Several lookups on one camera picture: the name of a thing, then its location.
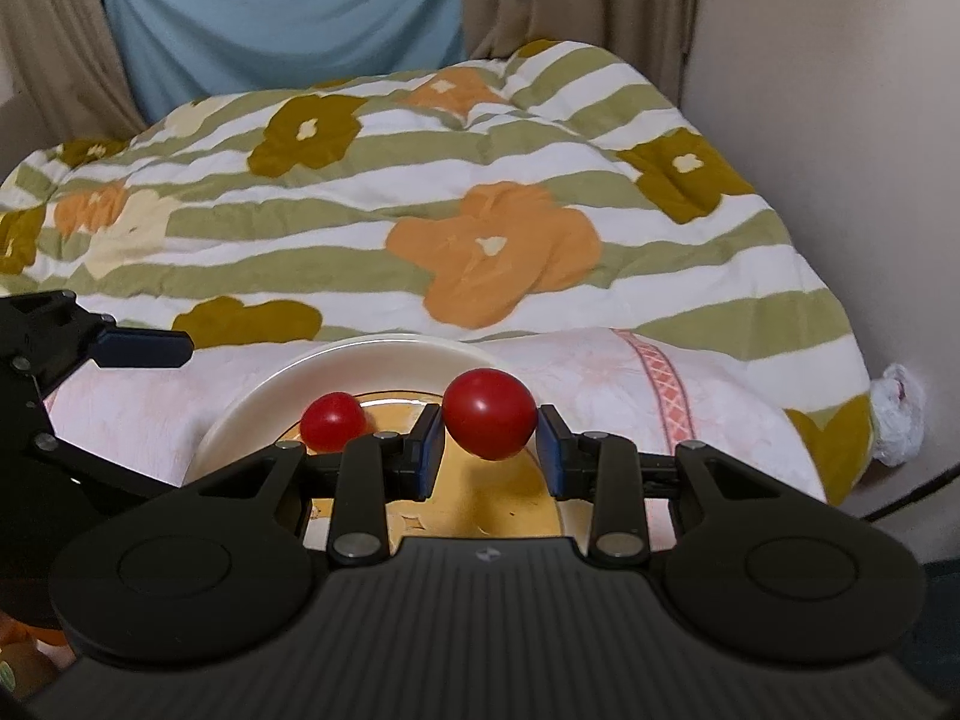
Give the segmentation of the small red plum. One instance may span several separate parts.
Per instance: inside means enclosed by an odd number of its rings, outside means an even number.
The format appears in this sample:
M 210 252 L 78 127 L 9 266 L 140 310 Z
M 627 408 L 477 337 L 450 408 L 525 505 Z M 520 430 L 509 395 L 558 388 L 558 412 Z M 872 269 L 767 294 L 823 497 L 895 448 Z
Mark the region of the small red plum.
M 331 392 L 316 398 L 299 420 L 302 444 L 316 454 L 335 454 L 368 432 L 368 420 L 361 403 L 345 392 Z

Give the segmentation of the large red plum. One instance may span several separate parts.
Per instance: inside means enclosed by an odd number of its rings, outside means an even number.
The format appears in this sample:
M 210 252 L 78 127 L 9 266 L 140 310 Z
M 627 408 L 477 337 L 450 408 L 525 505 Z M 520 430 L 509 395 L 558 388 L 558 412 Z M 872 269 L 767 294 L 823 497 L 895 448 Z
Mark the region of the large red plum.
M 469 454 L 483 460 L 514 457 L 537 427 L 537 405 L 530 390 L 500 369 L 472 369 L 444 390 L 443 422 Z

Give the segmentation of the large orange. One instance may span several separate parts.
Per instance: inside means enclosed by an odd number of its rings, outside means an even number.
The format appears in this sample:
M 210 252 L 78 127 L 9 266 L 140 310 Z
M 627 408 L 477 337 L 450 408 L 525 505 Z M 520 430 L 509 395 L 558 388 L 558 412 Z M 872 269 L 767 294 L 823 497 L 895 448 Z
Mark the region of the large orange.
M 8 614 L 0 616 L 2 688 L 14 699 L 26 700 L 47 688 L 73 661 L 75 653 L 62 631 L 26 626 Z

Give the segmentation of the pink white towel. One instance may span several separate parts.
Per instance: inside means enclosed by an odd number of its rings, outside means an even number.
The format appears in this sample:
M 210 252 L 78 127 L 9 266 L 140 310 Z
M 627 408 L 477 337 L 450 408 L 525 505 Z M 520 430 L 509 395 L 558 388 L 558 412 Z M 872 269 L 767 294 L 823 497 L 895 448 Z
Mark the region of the pink white towel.
M 86 366 L 49 398 L 59 436 L 178 486 L 315 431 L 334 410 L 405 433 L 428 405 L 443 410 L 446 449 L 427 500 L 389 505 L 398 539 L 584 538 L 587 504 L 548 490 L 547 405 L 575 433 L 617 434 L 654 455 L 699 440 L 822 494 L 796 429 L 752 387 L 700 353 L 613 330 L 482 344 L 382 335 L 222 346 L 179 369 Z

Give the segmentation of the cream yellow bowl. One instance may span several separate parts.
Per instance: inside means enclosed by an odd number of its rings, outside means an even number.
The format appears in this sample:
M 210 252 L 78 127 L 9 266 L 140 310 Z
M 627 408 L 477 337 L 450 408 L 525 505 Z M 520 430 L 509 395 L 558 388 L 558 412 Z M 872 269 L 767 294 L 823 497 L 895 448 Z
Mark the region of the cream yellow bowl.
M 185 479 L 192 483 L 264 445 L 296 439 L 304 410 L 329 392 L 353 395 L 379 431 L 408 433 L 452 379 L 480 367 L 506 364 L 468 344 L 397 333 L 327 344 L 239 395 L 205 434 Z M 387 505 L 392 546 L 414 536 L 558 535 L 584 546 L 589 519 L 589 504 L 551 499 L 534 444 L 509 460 L 485 461 L 448 440 L 430 499 Z

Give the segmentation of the floral striped duvet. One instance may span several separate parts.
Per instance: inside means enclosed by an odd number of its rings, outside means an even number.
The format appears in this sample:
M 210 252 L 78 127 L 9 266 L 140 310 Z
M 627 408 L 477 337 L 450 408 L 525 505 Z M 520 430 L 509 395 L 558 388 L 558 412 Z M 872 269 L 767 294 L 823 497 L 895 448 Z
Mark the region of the floral striped duvet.
M 830 502 L 866 471 L 866 364 L 776 211 L 638 70 L 505 60 L 192 101 L 39 149 L 2 187 L 5 294 L 68 289 L 233 372 L 413 332 L 625 344 L 626 429 Z

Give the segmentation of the beige left curtain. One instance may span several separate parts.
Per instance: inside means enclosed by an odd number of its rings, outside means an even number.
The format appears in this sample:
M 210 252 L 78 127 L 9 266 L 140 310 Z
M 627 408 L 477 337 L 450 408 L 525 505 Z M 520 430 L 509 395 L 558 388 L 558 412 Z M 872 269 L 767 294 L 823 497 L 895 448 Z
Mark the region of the beige left curtain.
M 56 142 L 145 130 L 101 0 L 2 0 L 2 50 Z

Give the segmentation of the white plastic bag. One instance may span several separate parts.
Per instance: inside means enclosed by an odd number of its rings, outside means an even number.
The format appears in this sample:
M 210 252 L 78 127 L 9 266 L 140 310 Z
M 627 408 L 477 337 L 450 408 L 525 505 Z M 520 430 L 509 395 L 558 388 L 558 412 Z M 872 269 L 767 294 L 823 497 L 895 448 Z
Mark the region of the white plastic bag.
M 898 468 L 919 455 L 926 432 L 926 392 L 919 380 L 894 362 L 871 382 L 874 425 L 872 458 Z

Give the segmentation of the blue hanging cloth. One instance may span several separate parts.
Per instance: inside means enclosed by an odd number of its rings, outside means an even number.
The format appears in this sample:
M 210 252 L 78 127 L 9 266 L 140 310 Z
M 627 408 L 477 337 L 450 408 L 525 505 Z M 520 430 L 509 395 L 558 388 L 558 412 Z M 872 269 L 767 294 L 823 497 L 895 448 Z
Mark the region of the blue hanging cloth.
M 467 55 L 462 0 L 104 0 L 150 124 L 189 101 L 433 70 Z

